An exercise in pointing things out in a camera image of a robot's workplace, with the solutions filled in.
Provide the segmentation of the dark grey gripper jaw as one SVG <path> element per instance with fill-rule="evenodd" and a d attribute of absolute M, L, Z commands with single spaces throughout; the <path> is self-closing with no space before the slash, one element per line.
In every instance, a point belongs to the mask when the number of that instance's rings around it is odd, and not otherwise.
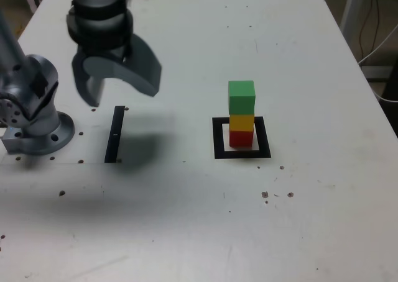
<path fill-rule="evenodd" d="M 98 107 L 103 93 L 104 79 L 89 75 L 84 67 L 83 62 L 86 55 L 80 50 L 72 60 L 72 69 L 75 79 L 76 89 L 81 98 L 91 107 Z"/>

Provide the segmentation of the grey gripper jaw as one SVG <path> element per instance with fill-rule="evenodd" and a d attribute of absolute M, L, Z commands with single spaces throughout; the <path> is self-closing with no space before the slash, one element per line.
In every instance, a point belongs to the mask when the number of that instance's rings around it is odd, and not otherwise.
<path fill-rule="evenodd" d="M 124 61 L 105 56 L 85 59 L 85 71 L 98 79 L 116 78 L 138 92 L 154 97 L 159 92 L 162 67 L 148 44 L 136 34 L 130 40 L 130 52 Z"/>

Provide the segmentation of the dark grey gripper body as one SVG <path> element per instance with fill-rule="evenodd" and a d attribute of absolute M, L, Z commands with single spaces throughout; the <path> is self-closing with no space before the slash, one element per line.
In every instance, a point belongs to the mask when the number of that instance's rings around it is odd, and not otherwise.
<path fill-rule="evenodd" d="M 103 57 L 112 61 L 125 64 L 132 54 L 131 42 L 126 42 L 120 47 L 109 48 L 102 43 L 85 42 L 79 44 L 76 53 L 76 63 L 82 64 L 89 57 Z"/>

